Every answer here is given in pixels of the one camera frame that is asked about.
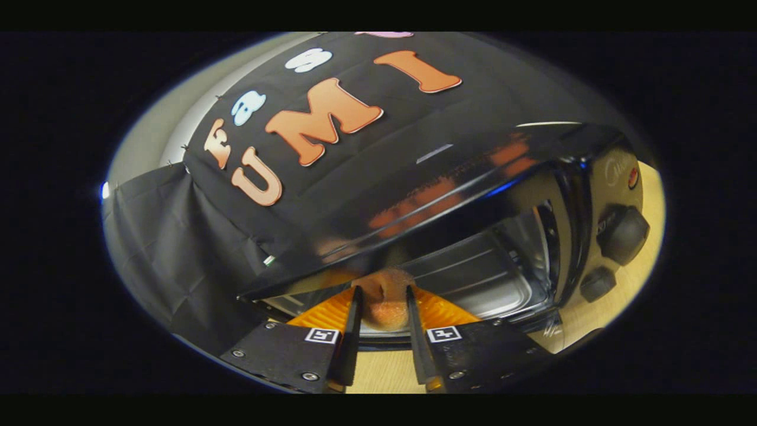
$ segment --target black fabric cover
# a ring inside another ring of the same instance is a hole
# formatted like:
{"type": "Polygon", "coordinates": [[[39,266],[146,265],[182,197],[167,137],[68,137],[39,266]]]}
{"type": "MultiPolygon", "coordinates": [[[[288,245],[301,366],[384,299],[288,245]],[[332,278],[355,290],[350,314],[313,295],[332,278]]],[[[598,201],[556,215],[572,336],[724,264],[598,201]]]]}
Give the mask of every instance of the black fabric cover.
{"type": "Polygon", "coordinates": [[[263,254],[208,203],[182,164],[115,188],[103,223],[126,288],[170,333],[218,356],[265,319],[235,299],[264,268],[263,254]]]}

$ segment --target wooden table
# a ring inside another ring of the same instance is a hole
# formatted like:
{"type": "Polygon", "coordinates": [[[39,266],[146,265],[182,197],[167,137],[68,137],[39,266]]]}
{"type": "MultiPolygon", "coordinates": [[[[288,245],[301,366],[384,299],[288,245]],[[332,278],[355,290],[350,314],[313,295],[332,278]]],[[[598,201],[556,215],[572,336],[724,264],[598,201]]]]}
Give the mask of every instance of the wooden table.
{"type": "MultiPolygon", "coordinates": [[[[576,303],[560,310],[561,340],[545,340],[541,332],[529,336],[551,352],[558,352],[590,331],[605,327],[633,300],[646,283],[657,260],[665,229],[665,197],[656,170],[640,163],[644,189],[642,214],[650,224],[650,234],[636,258],[618,270],[617,285],[593,303],[576,303]]],[[[359,352],[354,385],[347,393],[425,393],[416,381],[413,353],[409,350],[359,352]]]]}

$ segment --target toaster oven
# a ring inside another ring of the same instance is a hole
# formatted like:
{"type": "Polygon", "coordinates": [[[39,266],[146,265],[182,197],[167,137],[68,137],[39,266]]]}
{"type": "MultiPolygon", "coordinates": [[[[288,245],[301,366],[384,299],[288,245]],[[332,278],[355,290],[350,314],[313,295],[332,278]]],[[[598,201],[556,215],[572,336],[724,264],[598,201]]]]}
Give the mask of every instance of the toaster oven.
{"type": "MultiPolygon", "coordinates": [[[[534,123],[480,141],[454,152],[451,166],[424,161],[402,171],[410,189],[401,199],[382,198],[395,183],[364,194],[386,217],[381,226],[360,228],[369,232],[354,231],[347,241],[350,230],[314,224],[323,240],[340,244],[277,258],[240,299],[290,321],[354,278],[399,268],[477,318],[503,318],[528,333],[559,321],[556,310],[576,298],[593,302],[611,291],[615,271],[649,232],[639,166],[625,136],[593,124],[534,123]]],[[[364,349],[409,348],[410,332],[363,324],[360,342],[364,349]]]]}

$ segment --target orange letter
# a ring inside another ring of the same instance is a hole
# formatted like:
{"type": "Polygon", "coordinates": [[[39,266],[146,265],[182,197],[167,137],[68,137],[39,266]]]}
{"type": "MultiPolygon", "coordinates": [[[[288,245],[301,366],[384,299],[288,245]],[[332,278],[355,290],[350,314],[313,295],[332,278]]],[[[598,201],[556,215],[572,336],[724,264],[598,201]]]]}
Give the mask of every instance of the orange letter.
{"type": "Polygon", "coordinates": [[[221,145],[226,142],[226,132],[221,130],[223,125],[223,119],[218,118],[210,128],[210,133],[205,140],[205,151],[210,151],[213,157],[218,160],[218,167],[223,170],[226,168],[226,162],[229,160],[229,155],[232,153],[232,147],[228,145],[221,145]]]}
{"type": "Polygon", "coordinates": [[[369,107],[339,87],[339,80],[324,80],[307,91],[310,113],[280,111],[266,125],[266,132],[278,133],[300,155],[300,164],[307,167],[321,158],[326,148],[310,143],[305,136],[336,143],[332,115],[339,119],[341,131],[355,133],[384,114],[379,107],[369,107]]]}
{"type": "Polygon", "coordinates": [[[273,205],[282,196],[282,181],[279,177],[268,168],[258,157],[255,155],[255,148],[247,148],[247,151],[241,157],[241,163],[245,166],[251,167],[255,170],[263,179],[268,183],[268,189],[261,191],[246,178],[242,168],[237,168],[232,175],[232,185],[238,187],[242,191],[245,191],[248,197],[252,198],[257,204],[260,205],[273,205]]]}
{"type": "Polygon", "coordinates": [[[387,64],[411,76],[420,83],[421,92],[436,93],[460,85],[463,80],[458,76],[447,75],[424,61],[416,58],[410,50],[400,50],[379,56],[374,64],[387,64]]]}

